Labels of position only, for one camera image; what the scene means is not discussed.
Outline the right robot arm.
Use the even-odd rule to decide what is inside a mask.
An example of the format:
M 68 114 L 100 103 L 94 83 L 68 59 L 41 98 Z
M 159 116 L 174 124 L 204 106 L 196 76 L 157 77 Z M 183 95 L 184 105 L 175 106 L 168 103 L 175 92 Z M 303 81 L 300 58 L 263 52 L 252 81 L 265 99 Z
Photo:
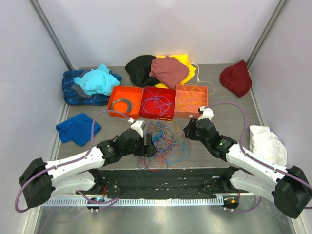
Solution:
M 286 168 L 256 156 L 232 138 L 219 134 L 208 118 L 191 118 L 183 131 L 186 138 L 201 142 L 212 156 L 236 165 L 220 180 L 223 191 L 248 191 L 271 201 L 293 219 L 309 209 L 312 187 L 299 167 Z

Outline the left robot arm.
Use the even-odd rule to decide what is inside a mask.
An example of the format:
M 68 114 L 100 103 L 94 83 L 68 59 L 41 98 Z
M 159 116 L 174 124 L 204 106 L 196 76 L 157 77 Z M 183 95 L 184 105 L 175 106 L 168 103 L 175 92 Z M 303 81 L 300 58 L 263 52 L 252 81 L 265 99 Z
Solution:
M 124 156 L 151 157 L 156 153 L 151 134 L 141 136 L 138 131 L 128 129 L 81 154 L 48 162 L 42 158 L 34 159 L 19 178 L 21 189 L 15 200 L 15 209 L 22 212 L 19 208 L 21 196 L 29 210 L 56 195 L 78 191 L 100 194 L 104 181 L 98 173 L 99 168 L 119 162 Z

